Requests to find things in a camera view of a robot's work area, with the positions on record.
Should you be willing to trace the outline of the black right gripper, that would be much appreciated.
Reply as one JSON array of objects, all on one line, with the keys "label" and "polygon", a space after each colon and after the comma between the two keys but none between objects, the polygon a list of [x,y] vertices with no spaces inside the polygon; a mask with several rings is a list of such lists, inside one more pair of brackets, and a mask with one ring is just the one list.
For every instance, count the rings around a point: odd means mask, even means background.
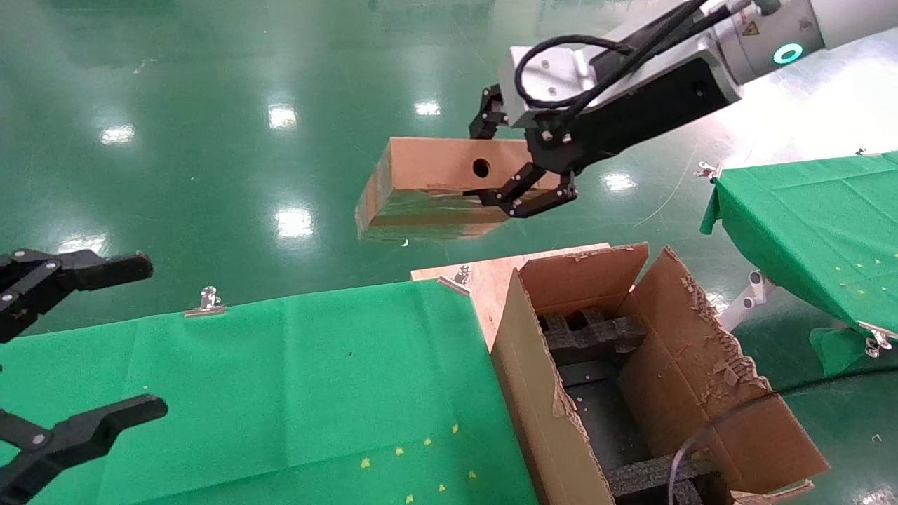
[{"label": "black right gripper", "polygon": [[[523,109],[526,163],[497,189],[481,190],[481,205],[498,207],[512,218],[529,218],[577,198],[575,175],[591,164],[683,127],[743,97],[717,55],[662,55],[629,74],[568,123],[562,111]],[[498,84],[484,88],[480,108],[469,124],[471,140],[493,140],[508,124]],[[559,183],[529,199],[525,193],[547,172]]]}]

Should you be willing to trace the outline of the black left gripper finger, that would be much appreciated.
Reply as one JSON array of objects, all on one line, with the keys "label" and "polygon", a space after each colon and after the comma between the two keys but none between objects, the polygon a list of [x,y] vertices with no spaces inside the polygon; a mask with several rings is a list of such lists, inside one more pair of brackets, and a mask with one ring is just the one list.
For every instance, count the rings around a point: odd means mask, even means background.
[{"label": "black left gripper finger", "polygon": [[2,466],[2,503],[29,503],[61,473],[107,456],[126,429],[161,419],[168,412],[169,406],[159,396],[140,394],[45,429],[2,410],[2,441],[19,450]]},{"label": "black left gripper finger", "polygon": [[1,342],[19,337],[40,316],[76,291],[94,291],[148,279],[148,255],[102,257],[93,250],[51,255],[17,249],[1,256]]}]

